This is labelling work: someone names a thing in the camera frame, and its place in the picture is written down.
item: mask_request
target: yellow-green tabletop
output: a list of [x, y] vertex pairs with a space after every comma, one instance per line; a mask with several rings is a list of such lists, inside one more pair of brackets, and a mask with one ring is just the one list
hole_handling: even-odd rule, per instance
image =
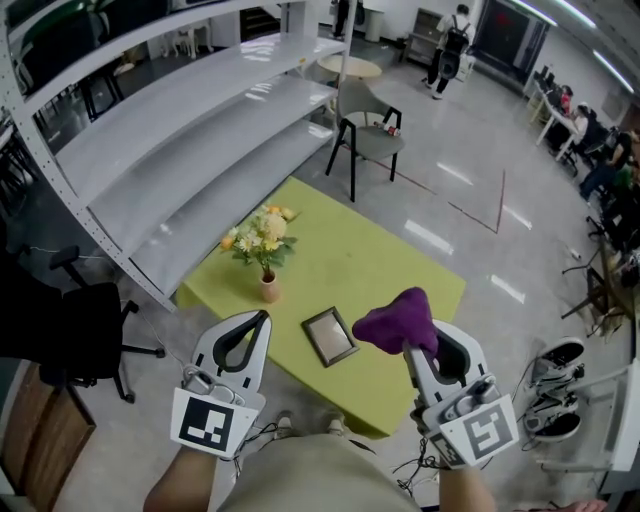
[[356, 341], [360, 350], [325, 368], [301, 323], [335, 306], [350, 328], [370, 309], [388, 304], [412, 286], [427, 292], [434, 318], [451, 321], [465, 282], [295, 178], [267, 204], [300, 212], [287, 229], [287, 236], [298, 238], [296, 254], [277, 269], [282, 298], [275, 304], [263, 302], [260, 267], [245, 267], [218, 247], [181, 285], [178, 305], [202, 302], [221, 318], [267, 310], [273, 321], [272, 361], [340, 408], [354, 432], [371, 438], [393, 434], [415, 396], [402, 356]]

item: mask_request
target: person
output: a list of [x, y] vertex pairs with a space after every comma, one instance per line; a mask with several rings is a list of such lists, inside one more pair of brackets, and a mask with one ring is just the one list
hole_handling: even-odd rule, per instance
[[[445, 49], [447, 44], [447, 36], [449, 35], [449, 31], [452, 29], [457, 29], [464, 32], [464, 35], [467, 37], [469, 44], [466, 48], [463, 49], [463, 53], [467, 50], [469, 46], [473, 44], [473, 39], [476, 36], [476, 29], [469, 21], [469, 7], [464, 4], [458, 5], [456, 9], [456, 14], [452, 16], [443, 16], [436, 27], [436, 30], [442, 32], [440, 36], [440, 41], [438, 42], [438, 47], [436, 49], [436, 53], [433, 56], [433, 60], [431, 61], [431, 65], [429, 66], [429, 73], [426, 79], [423, 80], [427, 89], [432, 89], [433, 84], [438, 79], [439, 69], [440, 69], [440, 57], [442, 56], [442, 52]], [[438, 87], [436, 88], [436, 92], [433, 93], [433, 99], [439, 100], [442, 99], [442, 93], [449, 80], [445, 78], [440, 78], [440, 82], [438, 83]]]
[[[576, 135], [573, 139], [573, 144], [578, 145], [582, 142], [585, 133], [587, 133], [587, 128], [589, 127], [589, 116], [590, 116], [589, 105], [585, 102], [580, 103], [571, 115], [570, 119], [573, 121], [574, 126], [576, 127]], [[551, 151], [557, 152], [560, 151], [562, 145], [566, 142], [571, 134], [566, 126], [562, 123], [555, 123], [547, 133], [547, 141], [549, 142], [549, 146], [551, 147]]]
[[633, 151], [632, 145], [638, 142], [640, 142], [640, 138], [635, 129], [628, 132], [620, 132], [611, 158], [591, 171], [580, 184], [580, 196], [585, 201], [589, 201], [591, 192], [596, 188], [613, 182], [616, 173], [629, 161]]
[[563, 85], [562, 95], [560, 96], [560, 107], [567, 116], [571, 112], [571, 98], [573, 98], [573, 90], [568, 85]]
[[336, 28], [333, 32], [334, 39], [342, 37], [344, 30], [344, 22], [349, 16], [349, 0], [338, 0], [338, 19], [336, 20]]
[[[297, 437], [290, 414], [281, 414], [274, 442], [246, 458], [219, 512], [304, 510], [411, 511], [420, 508], [387, 476], [375, 454], [344, 437], [341, 419], [326, 434]], [[206, 512], [216, 458], [182, 447], [153, 487], [144, 512]], [[440, 472], [442, 512], [494, 512], [480, 471]]]

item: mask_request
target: wall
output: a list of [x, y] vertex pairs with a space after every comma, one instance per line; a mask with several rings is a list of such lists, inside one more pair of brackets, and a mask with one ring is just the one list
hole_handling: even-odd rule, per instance
[[602, 110], [605, 98], [610, 92], [619, 91], [620, 83], [592, 53], [561, 29], [549, 29], [533, 69], [541, 71], [545, 65], [556, 76], [556, 83], [567, 84], [573, 89], [573, 105], [586, 101], [598, 113], [598, 120], [607, 126], [618, 124], [624, 118], [630, 104], [626, 93], [618, 118], [611, 119]]
[[[386, 5], [382, 37], [391, 40], [406, 37], [413, 30], [418, 8], [445, 15], [453, 14], [461, 3], [469, 6], [471, 10], [469, 19], [477, 26], [482, 11], [482, 0], [377, 0], [376, 5]], [[323, 0], [323, 4], [320, 22], [331, 24], [333, 22], [332, 16], [329, 15], [331, 1]]]

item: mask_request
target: white shirt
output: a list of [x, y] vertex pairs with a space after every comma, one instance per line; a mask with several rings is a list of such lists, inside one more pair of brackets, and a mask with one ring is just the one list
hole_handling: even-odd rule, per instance
[[456, 18], [456, 22], [460, 30], [464, 30], [464, 27], [466, 27], [467, 24], [469, 25], [465, 35], [469, 40], [469, 46], [473, 44], [473, 40], [476, 37], [476, 28], [469, 22], [469, 18], [466, 16], [463, 16], [462, 14], [454, 14], [453, 16], [443, 16], [440, 18], [440, 22], [436, 27], [436, 30], [442, 32], [442, 36], [440, 36], [440, 41], [438, 42], [438, 50], [444, 50], [444, 45], [447, 42], [447, 34], [449, 33], [449, 30], [455, 26], [453, 24], [454, 17]]
[[573, 120], [573, 124], [576, 125], [578, 133], [575, 136], [574, 144], [579, 144], [584, 138], [584, 134], [587, 133], [587, 127], [589, 126], [589, 120], [584, 116], [578, 116]]

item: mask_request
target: shelf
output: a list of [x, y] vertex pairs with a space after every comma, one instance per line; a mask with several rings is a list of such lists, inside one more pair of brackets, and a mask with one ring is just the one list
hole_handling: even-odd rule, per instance
[[298, 121], [214, 180], [167, 222], [132, 259], [166, 295], [289, 174], [331, 140], [333, 132]]
[[213, 179], [336, 94], [287, 75], [259, 83], [146, 158], [90, 209], [129, 257]]
[[84, 77], [93, 73], [114, 59], [117, 59], [124, 51], [142, 44], [149, 39], [166, 34], [185, 25], [196, 23], [207, 18], [220, 16], [230, 12], [264, 5], [276, 6], [281, 0], [227, 0], [212, 4], [193, 7], [192, 9], [177, 11], [164, 18], [143, 25], [137, 30], [129, 32], [97, 48], [95, 51], [78, 60], [62, 73], [51, 80], [47, 85], [36, 91], [25, 100], [29, 114], [33, 115], [47, 102], [56, 97], [70, 85], [78, 83]]
[[116, 105], [62, 148], [58, 162], [88, 205], [153, 150], [241, 91], [343, 48], [328, 39], [275, 34], [215, 53]]

